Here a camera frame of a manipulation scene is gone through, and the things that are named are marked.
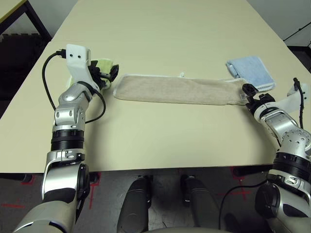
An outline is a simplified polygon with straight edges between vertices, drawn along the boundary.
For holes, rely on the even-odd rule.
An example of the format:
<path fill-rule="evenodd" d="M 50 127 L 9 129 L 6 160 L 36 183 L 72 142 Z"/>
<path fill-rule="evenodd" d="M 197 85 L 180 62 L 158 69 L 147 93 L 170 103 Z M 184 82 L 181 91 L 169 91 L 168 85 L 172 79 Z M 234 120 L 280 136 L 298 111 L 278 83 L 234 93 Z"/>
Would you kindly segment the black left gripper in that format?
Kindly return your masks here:
<path fill-rule="evenodd" d="M 119 65 L 113 65 L 110 73 L 103 73 L 100 71 L 100 68 L 97 67 L 98 60 L 92 60 L 90 65 L 90 74 L 93 81 L 98 86 L 109 86 L 111 81 L 114 81 L 119 73 Z"/>

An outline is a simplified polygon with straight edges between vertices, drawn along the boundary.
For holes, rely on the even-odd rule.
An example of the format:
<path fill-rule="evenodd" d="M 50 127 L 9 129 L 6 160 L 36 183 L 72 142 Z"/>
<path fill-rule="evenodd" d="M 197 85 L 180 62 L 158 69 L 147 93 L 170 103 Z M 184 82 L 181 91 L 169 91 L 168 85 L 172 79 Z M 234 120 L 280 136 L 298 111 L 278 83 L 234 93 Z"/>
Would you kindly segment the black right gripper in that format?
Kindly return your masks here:
<path fill-rule="evenodd" d="M 246 96 L 250 97 L 250 102 L 247 103 L 245 106 L 253 115 L 260 106 L 269 102 L 275 102 L 275 99 L 268 93 L 260 94 L 258 100 L 254 99 L 253 97 L 258 93 L 258 90 L 250 83 L 243 84 L 242 90 Z"/>

